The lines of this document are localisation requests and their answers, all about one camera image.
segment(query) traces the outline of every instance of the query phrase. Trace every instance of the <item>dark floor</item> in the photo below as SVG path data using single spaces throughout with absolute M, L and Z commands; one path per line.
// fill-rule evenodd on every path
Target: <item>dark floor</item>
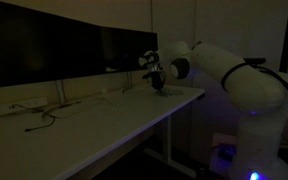
M 94 180 L 111 180 L 111 179 L 179 179 L 192 180 L 189 176 L 167 166 L 166 164 L 143 153 L 146 147 L 150 147 L 158 152 L 161 151 L 161 143 L 156 143 L 153 138 L 144 142 L 139 147 L 132 150 L 123 158 L 118 160 L 112 166 L 97 175 Z M 207 166 L 198 163 L 176 149 L 172 149 L 172 159 L 197 171 L 198 180 L 220 180 L 223 179 L 213 173 L 207 172 Z

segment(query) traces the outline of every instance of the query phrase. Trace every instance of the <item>table leg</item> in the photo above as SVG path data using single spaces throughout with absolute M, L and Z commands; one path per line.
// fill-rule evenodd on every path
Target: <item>table leg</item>
M 153 158 L 166 163 L 167 165 L 179 170 L 180 172 L 195 179 L 196 171 L 172 160 L 171 157 L 171 115 L 168 116 L 163 123 L 163 154 L 157 153 L 149 148 L 144 149 L 144 152 Z

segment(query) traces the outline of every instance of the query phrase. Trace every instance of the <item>white table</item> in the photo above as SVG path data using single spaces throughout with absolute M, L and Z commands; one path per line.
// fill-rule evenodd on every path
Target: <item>white table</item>
M 106 100 L 89 97 L 53 112 L 73 115 L 31 132 L 24 129 L 51 119 L 41 120 L 41 113 L 1 117 L 0 179 L 66 179 L 204 94 L 203 89 L 168 88 L 183 94 L 162 97 L 142 86 L 107 93 Z

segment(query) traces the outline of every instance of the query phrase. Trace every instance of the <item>monitor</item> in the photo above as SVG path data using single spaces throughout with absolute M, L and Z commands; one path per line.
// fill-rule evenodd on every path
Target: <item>monitor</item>
M 157 34 L 102 27 L 0 2 L 0 87 L 136 71 Z

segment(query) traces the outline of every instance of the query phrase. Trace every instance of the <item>power strip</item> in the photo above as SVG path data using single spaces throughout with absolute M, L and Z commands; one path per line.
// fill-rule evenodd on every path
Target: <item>power strip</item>
M 26 110 L 27 108 L 37 108 L 37 107 L 42 107 L 46 105 L 47 105 L 47 99 L 45 97 L 38 97 L 38 98 L 33 98 L 33 99 L 28 99 L 28 100 L 23 100 L 23 101 L 0 104 L 0 116 L 23 111 L 23 110 Z

